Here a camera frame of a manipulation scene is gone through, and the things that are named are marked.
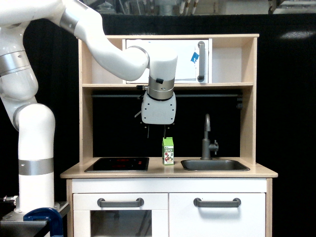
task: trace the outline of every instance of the sink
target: sink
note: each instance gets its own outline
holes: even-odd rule
[[[189,171],[249,171],[250,169],[236,160],[229,159],[187,159],[181,161],[185,170]]]

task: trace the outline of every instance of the microwave handle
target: microwave handle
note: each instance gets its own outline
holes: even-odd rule
[[[199,66],[198,66],[198,82],[204,81],[205,75],[205,43],[200,41],[198,44],[199,47]]]
[[[193,200],[193,204],[196,207],[239,207],[241,200],[235,198],[232,201],[202,201],[199,198]]]
[[[99,198],[97,203],[99,207],[140,207],[144,205],[144,200],[138,198],[136,201],[105,201]]]

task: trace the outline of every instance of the juice box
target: juice box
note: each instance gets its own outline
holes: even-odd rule
[[[162,139],[162,164],[174,164],[174,147],[172,137]]]

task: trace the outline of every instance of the blue sticker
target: blue sticker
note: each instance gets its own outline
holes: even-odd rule
[[[193,54],[193,56],[191,58],[191,61],[196,63],[196,61],[198,60],[198,57],[199,57],[199,55],[196,52],[194,52],[194,54]]]

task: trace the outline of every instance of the black induction cooktop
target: black induction cooktop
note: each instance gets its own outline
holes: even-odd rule
[[[100,158],[85,172],[127,172],[147,171],[148,157],[110,157]]]

